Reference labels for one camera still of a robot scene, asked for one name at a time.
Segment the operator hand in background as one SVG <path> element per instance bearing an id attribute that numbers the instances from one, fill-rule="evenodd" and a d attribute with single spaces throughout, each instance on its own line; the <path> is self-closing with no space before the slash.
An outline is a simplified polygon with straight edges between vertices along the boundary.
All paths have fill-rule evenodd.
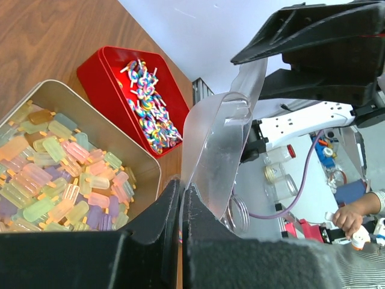
<path id="1" fill-rule="evenodd" d="M 363 223 L 363 208 L 356 202 L 345 205 L 333 214 L 332 222 L 350 240 Z"/>

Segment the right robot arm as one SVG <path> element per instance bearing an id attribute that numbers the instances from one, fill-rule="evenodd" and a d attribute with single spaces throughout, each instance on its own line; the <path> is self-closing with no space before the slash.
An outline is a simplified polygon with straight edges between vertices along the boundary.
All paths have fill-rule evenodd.
<path id="1" fill-rule="evenodd" d="M 253 121 L 241 156 L 256 159 L 280 143 L 328 128 L 384 120 L 384 2 L 284 7 L 232 58 L 231 91 L 258 100 L 312 105 Z"/>

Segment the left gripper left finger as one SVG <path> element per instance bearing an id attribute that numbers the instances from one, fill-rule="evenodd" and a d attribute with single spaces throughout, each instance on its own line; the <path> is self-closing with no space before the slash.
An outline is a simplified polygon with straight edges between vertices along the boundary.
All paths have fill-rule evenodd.
<path id="1" fill-rule="evenodd" d="M 1 235 L 2 288 L 175 288 L 179 181 L 116 231 Z"/>

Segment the red tin of lollipops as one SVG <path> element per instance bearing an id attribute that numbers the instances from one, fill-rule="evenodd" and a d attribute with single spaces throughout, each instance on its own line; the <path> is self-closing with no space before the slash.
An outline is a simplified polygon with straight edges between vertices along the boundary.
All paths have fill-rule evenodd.
<path id="1" fill-rule="evenodd" d="M 104 46 L 76 73 L 93 106 L 154 157 L 181 146 L 189 108 L 159 54 Z"/>

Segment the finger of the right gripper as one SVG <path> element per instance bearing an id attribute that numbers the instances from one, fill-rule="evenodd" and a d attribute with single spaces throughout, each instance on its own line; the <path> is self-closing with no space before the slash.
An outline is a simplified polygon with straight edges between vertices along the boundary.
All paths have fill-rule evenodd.
<path id="1" fill-rule="evenodd" d="M 373 82 L 279 69 L 265 78 L 259 99 L 302 99 L 363 106 L 374 97 L 375 89 Z"/>
<path id="2" fill-rule="evenodd" d="M 293 5 L 273 13 L 231 63 L 244 64 L 337 40 L 375 36 L 383 30 L 384 1 Z"/>

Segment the silver tin of gummies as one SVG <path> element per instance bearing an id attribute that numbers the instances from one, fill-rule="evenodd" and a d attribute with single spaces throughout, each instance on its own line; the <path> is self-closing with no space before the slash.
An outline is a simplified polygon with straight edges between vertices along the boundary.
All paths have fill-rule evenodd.
<path id="1" fill-rule="evenodd" d="M 1 232 L 112 231 L 158 198 L 158 162 L 67 85 L 1 121 Z"/>

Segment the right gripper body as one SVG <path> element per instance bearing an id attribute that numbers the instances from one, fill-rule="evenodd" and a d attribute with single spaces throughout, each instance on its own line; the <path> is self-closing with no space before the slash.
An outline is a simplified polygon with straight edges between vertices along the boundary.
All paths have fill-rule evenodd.
<path id="1" fill-rule="evenodd" d="M 374 97 L 363 106 L 352 106 L 353 123 L 367 128 L 384 121 L 384 101 L 381 100 L 378 77 L 384 71 L 384 35 L 358 36 L 309 48 L 285 52 L 284 63 L 296 72 L 310 72 L 328 77 L 373 82 Z"/>

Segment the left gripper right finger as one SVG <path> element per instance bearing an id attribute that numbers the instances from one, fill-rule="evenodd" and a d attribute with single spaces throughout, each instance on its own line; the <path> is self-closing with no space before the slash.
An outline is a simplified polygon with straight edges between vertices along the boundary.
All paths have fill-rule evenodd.
<path id="1" fill-rule="evenodd" d="M 184 288 L 342 288 L 328 245 L 240 238 L 203 204 L 195 186 L 185 191 L 182 238 Z"/>

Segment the clear plastic scoop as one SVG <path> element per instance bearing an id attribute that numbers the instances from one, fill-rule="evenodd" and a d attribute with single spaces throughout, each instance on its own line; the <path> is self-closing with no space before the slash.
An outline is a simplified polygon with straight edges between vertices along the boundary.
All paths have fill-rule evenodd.
<path id="1" fill-rule="evenodd" d="M 230 91 L 196 103 L 183 126 L 182 200 L 187 201 L 187 194 L 195 191 L 199 201 L 224 226 L 223 216 L 234 194 L 236 174 L 265 80 L 267 62 L 264 58 L 240 65 Z"/>

